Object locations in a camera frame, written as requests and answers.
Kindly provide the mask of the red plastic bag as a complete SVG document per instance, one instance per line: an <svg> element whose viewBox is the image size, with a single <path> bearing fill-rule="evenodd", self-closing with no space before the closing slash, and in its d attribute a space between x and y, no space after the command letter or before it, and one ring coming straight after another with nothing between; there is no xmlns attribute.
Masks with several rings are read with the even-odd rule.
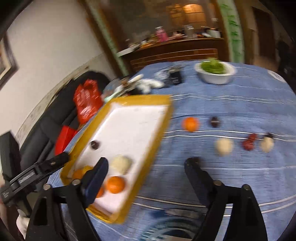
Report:
<svg viewBox="0 0 296 241"><path fill-rule="evenodd" d="M87 123L103 106L101 92L95 80L87 79L74 93L73 101L77 109L79 124Z"/></svg>

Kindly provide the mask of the yellow cardboard tray box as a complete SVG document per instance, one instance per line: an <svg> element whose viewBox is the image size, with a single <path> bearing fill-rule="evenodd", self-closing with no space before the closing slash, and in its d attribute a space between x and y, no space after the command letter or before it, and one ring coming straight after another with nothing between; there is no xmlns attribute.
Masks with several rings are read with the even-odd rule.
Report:
<svg viewBox="0 0 296 241"><path fill-rule="evenodd" d="M101 157L109 168L103 186L112 176L121 176L125 188L113 194L104 191L88 211L106 223L123 223L154 162L169 125L173 102L169 95L132 95L105 104L69 144L69 162L60 179L70 184L74 171L94 167Z"/></svg>

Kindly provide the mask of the white glove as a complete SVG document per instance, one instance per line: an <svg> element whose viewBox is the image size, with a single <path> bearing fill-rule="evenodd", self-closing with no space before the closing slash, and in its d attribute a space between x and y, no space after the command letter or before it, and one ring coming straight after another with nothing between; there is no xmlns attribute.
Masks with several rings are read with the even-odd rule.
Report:
<svg viewBox="0 0 296 241"><path fill-rule="evenodd" d="M142 94L149 94L152 89L163 88L165 84L155 79L141 79L137 82L137 89Z"/></svg>

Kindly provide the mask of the pink bottle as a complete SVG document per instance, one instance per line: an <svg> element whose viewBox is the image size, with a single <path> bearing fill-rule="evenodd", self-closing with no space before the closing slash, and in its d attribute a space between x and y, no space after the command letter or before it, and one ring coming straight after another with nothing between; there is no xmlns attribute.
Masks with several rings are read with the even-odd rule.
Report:
<svg viewBox="0 0 296 241"><path fill-rule="evenodd" d="M167 33L162 26L156 27L156 35L160 42L166 42L168 40Z"/></svg>

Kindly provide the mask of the wooden sideboard counter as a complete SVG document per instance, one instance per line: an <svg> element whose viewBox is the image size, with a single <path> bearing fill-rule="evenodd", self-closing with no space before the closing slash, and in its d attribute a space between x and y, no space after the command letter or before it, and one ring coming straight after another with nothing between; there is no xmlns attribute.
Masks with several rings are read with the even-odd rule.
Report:
<svg viewBox="0 0 296 241"><path fill-rule="evenodd" d="M139 48L121 56L131 73L161 62L177 62L216 58L228 62L228 44L223 38L172 40Z"/></svg>

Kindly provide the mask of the red jujube date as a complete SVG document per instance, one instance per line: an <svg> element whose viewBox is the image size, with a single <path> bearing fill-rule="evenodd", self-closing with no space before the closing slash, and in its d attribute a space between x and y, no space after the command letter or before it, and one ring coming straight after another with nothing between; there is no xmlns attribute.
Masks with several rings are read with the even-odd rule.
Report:
<svg viewBox="0 0 296 241"><path fill-rule="evenodd" d="M252 141L249 141L249 140L244 140L242 142L242 146L243 146L243 149L245 149L246 151L251 151L254 149L254 144Z"/></svg>
<svg viewBox="0 0 296 241"><path fill-rule="evenodd" d="M257 138L257 134L256 133L251 133L248 136L247 140L250 141L250 142L254 142L256 140L256 138Z"/></svg>

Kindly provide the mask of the black sofa chair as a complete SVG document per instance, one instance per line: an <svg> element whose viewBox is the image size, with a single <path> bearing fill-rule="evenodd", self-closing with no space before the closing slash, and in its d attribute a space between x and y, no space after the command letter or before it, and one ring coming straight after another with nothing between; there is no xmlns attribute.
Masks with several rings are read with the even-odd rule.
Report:
<svg viewBox="0 0 296 241"><path fill-rule="evenodd" d="M101 72L87 71L79 77L71 79L62 87L21 146L22 170L27 169L35 162L43 162L55 156L56 141L63 126L69 126L72 129L78 128L77 109L73 97L77 87L88 79L95 80L100 91L103 91L110 82L110 79Z"/></svg>

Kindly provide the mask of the white bowl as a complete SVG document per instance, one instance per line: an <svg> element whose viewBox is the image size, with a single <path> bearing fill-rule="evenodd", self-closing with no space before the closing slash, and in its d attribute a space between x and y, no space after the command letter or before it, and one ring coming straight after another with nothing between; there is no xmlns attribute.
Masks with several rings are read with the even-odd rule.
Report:
<svg viewBox="0 0 296 241"><path fill-rule="evenodd" d="M220 61L223 63L226 73L225 74L212 74L212 73L204 71L201 68L202 62L195 64L195 70L199 74L201 79L208 84L226 85L231 81L231 78L237 72L235 67L233 65L231 65L230 63Z"/></svg>

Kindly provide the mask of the white corn piece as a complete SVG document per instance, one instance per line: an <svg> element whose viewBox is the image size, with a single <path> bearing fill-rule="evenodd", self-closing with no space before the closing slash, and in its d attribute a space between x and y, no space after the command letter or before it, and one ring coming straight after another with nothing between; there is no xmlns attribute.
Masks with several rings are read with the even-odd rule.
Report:
<svg viewBox="0 0 296 241"><path fill-rule="evenodd" d="M132 166L132 160L123 155L115 156L111 161L111 168L121 175L125 175Z"/></svg>
<svg viewBox="0 0 296 241"><path fill-rule="evenodd" d="M260 147L263 152L269 153L274 148L274 139L270 137L264 137L260 142Z"/></svg>
<svg viewBox="0 0 296 241"><path fill-rule="evenodd" d="M228 138L219 138L215 142L215 149L219 156L227 156L233 151L233 141Z"/></svg>

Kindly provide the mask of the silver kettle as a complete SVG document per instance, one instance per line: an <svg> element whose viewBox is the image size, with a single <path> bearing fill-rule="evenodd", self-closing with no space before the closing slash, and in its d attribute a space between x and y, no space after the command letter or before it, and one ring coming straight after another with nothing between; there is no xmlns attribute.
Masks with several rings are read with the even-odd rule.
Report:
<svg viewBox="0 0 296 241"><path fill-rule="evenodd" d="M184 25L184 33L187 38L192 39L194 35L194 28L192 25Z"/></svg>

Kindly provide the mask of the small orange far left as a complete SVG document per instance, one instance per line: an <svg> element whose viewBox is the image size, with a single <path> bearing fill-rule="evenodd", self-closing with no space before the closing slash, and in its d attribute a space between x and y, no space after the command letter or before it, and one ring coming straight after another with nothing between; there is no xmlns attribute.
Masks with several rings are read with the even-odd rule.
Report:
<svg viewBox="0 0 296 241"><path fill-rule="evenodd" d="M195 132L199 130L199 120L196 117L187 117L182 121L182 127L188 132Z"/></svg>

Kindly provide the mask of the black box device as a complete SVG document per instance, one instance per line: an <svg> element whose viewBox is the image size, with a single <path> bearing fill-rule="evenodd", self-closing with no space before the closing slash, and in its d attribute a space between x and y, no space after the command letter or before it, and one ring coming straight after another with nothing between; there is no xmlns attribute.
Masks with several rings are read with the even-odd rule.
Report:
<svg viewBox="0 0 296 241"><path fill-rule="evenodd" d="M173 67L169 69L169 80L173 85L179 85L182 83L182 75L180 68Z"/></svg>

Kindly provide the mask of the green lettuce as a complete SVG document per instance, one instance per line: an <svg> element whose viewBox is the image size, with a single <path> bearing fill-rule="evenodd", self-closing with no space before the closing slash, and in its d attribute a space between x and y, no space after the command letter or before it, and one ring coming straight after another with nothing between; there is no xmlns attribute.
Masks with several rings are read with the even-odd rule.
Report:
<svg viewBox="0 0 296 241"><path fill-rule="evenodd" d="M201 63L201 68L212 74L225 74L226 70L222 62L217 59L209 58Z"/></svg>

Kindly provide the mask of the blue plaid tablecloth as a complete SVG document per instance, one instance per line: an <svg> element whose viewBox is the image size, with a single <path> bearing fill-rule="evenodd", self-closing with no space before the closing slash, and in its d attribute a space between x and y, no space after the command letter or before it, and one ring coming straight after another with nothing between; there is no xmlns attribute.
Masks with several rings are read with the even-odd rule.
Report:
<svg viewBox="0 0 296 241"><path fill-rule="evenodd" d="M174 112L156 160L122 225L90 219L102 240L190 240L207 211L184 172L186 159L228 186L248 184L269 240L295 213L295 94L275 73L235 64L226 85L205 83L195 62L180 62L182 82L154 89Z"/></svg>

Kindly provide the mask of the large orange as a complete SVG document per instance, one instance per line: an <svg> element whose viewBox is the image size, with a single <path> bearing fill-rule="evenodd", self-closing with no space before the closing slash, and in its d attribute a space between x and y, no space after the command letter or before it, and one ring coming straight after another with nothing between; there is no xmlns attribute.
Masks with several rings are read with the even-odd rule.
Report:
<svg viewBox="0 0 296 241"><path fill-rule="evenodd" d="M99 189L99 191L98 191L98 193L97 193L97 195L96 195L96 198L100 198L100 197L102 197L102 196L104 195L104 192L105 192L105 189L104 189L104 187L102 186L102 187Z"/></svg>

